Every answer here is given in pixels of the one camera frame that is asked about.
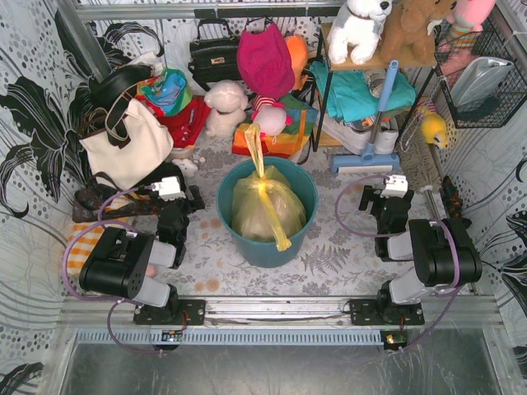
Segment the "light blue floor squeegee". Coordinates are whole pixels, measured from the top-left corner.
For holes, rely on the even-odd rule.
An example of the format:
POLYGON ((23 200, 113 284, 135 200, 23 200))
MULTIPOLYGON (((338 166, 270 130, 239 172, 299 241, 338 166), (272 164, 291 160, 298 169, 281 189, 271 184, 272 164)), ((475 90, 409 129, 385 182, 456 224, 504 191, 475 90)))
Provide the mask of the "light blue floor squeegee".
POLYGON ((394 81, 399 69, 399 61, 394 59, 389 62, 386 69, 385 82, 378 103, 378 112, 375 117, 370 140, 360 155, 338 155, 333 156, 330 161, 330 170, 335 174, 366 174, 381 173, 398 170, 400 167, 399 156, 375 153, 375 139, 381 128, 381 116, 387 109, 389 98, 393 90, 394 81))

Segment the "yellow plastic trash bag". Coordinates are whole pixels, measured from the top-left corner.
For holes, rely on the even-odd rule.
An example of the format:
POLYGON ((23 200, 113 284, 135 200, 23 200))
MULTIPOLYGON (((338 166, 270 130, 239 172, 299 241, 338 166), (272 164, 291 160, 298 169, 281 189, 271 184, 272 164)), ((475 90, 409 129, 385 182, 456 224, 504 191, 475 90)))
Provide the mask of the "yellow plastic trash bag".
POLYGON ((307 223, 305 207, 285 175, 264 164, 257 123, 245 130, 245 142, 254 171, 233 188, 231 228, 246 239, 274 243, 277 251, 284 252, 307 223))

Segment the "teal plastic trash bin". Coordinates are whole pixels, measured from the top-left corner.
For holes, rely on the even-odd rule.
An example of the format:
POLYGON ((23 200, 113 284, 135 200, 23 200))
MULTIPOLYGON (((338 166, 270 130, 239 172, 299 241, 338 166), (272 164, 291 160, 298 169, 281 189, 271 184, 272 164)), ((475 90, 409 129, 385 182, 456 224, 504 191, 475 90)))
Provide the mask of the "teal plastic trash bin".
POLYGON ((301 250, 304 238, 314 221, 318 209, 319 195, 312 178, 298 164, 287 159, 272 156, 266 156, 264 164, 275 166, 287 178, 292 192, 297 195, 305 208, 306 225, 291 237, 291 247, 289 249, 279 252, 275 243, 246 239, 231 228, 234 187, 238 180, 250 176, 255 170, 251 160, 244 160, 227 171, 217 190, 216 208, 222 224, 231 234, 236 251, 252 266, 275 268, 289 263, 301 250))

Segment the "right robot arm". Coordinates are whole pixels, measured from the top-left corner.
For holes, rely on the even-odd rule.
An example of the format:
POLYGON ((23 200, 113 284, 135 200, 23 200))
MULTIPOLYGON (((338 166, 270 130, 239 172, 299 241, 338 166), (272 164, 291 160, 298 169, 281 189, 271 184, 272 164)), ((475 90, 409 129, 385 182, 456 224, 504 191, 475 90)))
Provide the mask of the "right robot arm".
POLYGON ((384 262, 413 262, 408 272, 386 281, 373 299, 353 302, 356 325, 424 324, 421 298, 449 295, 480 280, 483 264, 465 224, 459 218, 408 218, 413 191, 390 197, 367 185, 359 209, 369 210, 377 226, 375 253, 384 262))

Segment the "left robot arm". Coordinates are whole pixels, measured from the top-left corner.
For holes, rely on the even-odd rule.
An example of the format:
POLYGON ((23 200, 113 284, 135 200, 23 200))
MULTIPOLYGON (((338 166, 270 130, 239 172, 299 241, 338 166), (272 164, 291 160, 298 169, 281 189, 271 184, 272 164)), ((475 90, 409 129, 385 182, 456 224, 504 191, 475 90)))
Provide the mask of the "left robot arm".
POLYGON ((191 313, 204 306, 180 300, 175 286, 147 275, 148 268, 177 269, 183 262, 189 215, 205 208, 197 186, 189 186, 189 193, 160 210, 156 235, 104 230, 81 269, 80 287, 131 300, 138 306, 133 318, 138 325, 196 325, 191 313))

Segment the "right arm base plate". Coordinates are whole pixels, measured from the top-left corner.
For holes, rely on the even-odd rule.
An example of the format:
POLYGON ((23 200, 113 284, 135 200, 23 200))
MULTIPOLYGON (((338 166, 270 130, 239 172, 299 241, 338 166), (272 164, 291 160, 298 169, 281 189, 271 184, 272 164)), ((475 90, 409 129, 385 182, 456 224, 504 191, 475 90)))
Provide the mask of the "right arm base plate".
POLYGON ((377 300, 349 301, 350 318, 357 326, 422 326, 425 323, 420 304, 381 306, 377 300))

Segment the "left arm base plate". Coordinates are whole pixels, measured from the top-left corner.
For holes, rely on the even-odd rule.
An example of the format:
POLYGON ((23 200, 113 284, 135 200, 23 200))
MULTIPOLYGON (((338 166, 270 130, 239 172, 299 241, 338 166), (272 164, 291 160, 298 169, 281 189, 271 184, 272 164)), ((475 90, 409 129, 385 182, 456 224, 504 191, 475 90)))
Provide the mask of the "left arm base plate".
POLYGON ((133 322, 137 325, 201 326, 205 311, 206 300, 179 299, 161 308, 145 305, 135 311, 133 322))

